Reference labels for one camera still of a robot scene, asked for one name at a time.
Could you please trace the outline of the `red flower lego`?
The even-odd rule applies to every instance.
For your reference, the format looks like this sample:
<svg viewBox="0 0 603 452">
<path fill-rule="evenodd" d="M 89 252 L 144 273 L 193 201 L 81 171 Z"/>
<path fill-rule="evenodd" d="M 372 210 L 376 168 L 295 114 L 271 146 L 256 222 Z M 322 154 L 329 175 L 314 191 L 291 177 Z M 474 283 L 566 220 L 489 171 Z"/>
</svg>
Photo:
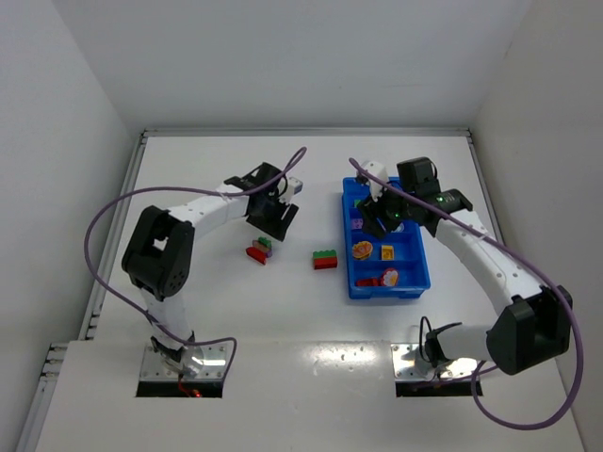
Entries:
<svg viewBox="0 0 603 452">
<path fill-rule="evenodd" d="M 380 278 L 380 286 L 395 287 L 399 282 L 399 271 L 396 268 L 389 267 L 383 271 Z"/>
</svg>

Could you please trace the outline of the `red curved lego brick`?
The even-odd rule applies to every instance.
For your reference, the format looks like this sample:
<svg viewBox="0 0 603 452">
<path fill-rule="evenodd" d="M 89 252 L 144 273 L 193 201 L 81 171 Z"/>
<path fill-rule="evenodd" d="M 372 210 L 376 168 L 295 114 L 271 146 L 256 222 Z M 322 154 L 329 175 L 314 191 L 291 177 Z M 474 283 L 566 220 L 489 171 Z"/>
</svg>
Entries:
<svg viewBox="0 0 603 452">
<path fill-rule="evenodd" d="M 357 287 L 379 287 L 382 284 L 379 278 L 365 278 L 357 280 L 355 285 Z"/>
</svg>

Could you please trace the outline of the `yellow lego piece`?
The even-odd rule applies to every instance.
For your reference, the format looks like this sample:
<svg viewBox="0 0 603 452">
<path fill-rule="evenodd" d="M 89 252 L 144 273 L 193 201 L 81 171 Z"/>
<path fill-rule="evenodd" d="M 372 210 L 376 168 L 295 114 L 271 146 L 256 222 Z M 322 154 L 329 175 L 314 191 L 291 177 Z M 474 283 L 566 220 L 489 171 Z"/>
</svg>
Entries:
<svg viewBox="0 0 603 452">
<path fill-rule="evenodd" d="M 395 250 L 392 245 L 381 245 L 381 259 L 383 261 L 393 261 L 395 259 Z"/>
</svg>

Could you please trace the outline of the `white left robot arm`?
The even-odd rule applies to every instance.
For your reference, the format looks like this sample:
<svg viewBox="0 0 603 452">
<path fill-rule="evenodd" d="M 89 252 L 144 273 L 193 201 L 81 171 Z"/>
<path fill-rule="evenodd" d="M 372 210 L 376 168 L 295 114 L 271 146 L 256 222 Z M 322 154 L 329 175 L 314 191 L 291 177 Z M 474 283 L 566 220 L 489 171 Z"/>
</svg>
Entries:
<svg viewBox="0 0 603 452">
<path fill-rule="evenodd" d="M 282 241 L 299 207 L 292 199 L 303 183 L 263 163 L 244 176 L 225 180 L 216 195 L 202 195 L 185 204 L 145 208 L 122 258 L 122 269 L 142 294 L 152 317 L 155 352 L 172 367 L 184 370 L 200 356 L 179 292 L 190 271 L 195 241 L 230 220 L 246 221 Z"/>
</svg>

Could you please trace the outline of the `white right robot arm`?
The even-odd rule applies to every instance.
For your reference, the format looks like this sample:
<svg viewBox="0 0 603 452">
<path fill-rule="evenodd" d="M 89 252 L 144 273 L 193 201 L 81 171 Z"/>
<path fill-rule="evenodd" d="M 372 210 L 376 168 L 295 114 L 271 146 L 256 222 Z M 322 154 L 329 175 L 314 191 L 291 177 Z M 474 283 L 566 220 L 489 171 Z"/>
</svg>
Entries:
<svg viewBox="0 0 603 452">
<path fill-rule="evenodd" d="M 415 222 L 458 258 L 497 314 L 491 326 L 456 322 L 428 332 L 420 347 L 424 361 L 438 367 L 471 358 L 515 375 L 565 353 L 571 301 L 564 289 L 539 282 L 527 265 L 504 252 L 468 198 L 441 188 L 429 158 L 400 162 L 397 169 L 400 184 L 394 186 L 384 165 L 360 165 L 356 180 L 369 189 L 358 205 L 364 232 L 383 239 L 402 222 Z"/>
</svg>

